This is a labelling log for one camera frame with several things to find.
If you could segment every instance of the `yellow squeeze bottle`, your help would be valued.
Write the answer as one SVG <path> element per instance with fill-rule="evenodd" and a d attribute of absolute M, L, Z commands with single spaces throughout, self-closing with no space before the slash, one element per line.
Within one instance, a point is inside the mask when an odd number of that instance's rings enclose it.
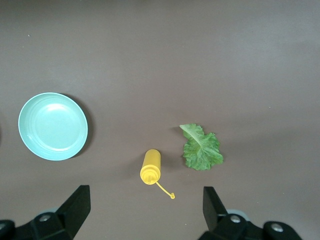
<path fill-rule="evenodd" d="M 150 149 L 145 153 L 142 168 L 140 171 L 140 177 L 145 184 L 157 184 L 166 194 L 168 194 L 171 197 L 171 199 L 175 199 L 174 193 L 169 193 L 158 183 L 161 176 L 160 168 L 160 152 L 155 149 Z"/>

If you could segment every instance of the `plate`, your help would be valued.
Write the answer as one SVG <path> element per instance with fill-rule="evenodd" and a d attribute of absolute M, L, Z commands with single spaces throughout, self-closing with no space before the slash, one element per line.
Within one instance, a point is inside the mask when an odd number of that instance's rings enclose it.
<path fill-rule="evenodd" d="M 32 97 L 22 107 L 19 133 L 35 155 L 52 161 L 76 155 L 88 136 L 88 123 L 82 109 L 69 97 L 45 92 Z"/>

